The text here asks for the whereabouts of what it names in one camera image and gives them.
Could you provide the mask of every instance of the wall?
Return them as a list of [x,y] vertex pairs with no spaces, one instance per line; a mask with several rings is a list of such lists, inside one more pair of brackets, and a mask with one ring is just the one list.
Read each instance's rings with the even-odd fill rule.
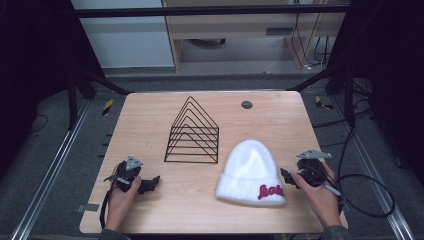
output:
[[[160,0],[72,0],[75,9],[162,7]],[[81,23],[103,69],[174,67],[164,17],[87,18]]]

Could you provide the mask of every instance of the wire pyramid stand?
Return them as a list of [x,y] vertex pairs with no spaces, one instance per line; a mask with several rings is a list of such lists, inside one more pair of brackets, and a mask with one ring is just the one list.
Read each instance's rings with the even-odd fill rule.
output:
[[219,127],[188,97],[171,126],[165,162],[218,163]]

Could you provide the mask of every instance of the human hand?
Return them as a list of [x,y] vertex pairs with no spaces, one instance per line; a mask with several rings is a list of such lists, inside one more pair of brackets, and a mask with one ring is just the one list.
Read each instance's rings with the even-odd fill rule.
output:
[[108,202],[108,214],[105,228],[120,232],[122,222],[130,210],[137,190],[141,185],[141,177],[137,176],[131,184],[131,188],[127,192],[123,192],[120,188],[115,188],[110,195]]
[[[325,162],[323,165],[327,174],[334,179],[334,172]],[[312,187],[299,174],[292,173],[291,175],[308,198],[312,211],[318,217],[322,227],[341,226],[337,197],[324,186],[328,182],[318,187]]]

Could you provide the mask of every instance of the red embroidered text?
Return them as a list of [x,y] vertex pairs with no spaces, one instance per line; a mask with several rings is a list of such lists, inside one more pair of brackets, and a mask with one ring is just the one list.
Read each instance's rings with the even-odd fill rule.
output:
[[276,187],[270,187],[267,188],[266,185],[262,185],[259,187],[259,196],[258,199],[261,200],[264,197],[268,197],[270,195],[280,195],[280,196],[284,196],[284,190],[280,187],[280,185],[277,185]]

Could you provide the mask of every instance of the white beanie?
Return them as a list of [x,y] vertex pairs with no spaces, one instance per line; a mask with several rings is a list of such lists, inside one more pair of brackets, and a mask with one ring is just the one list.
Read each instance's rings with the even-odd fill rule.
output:
[[216,196],[254,206],[286,202],[274,159],[261,142],[245,140],[231,151]]

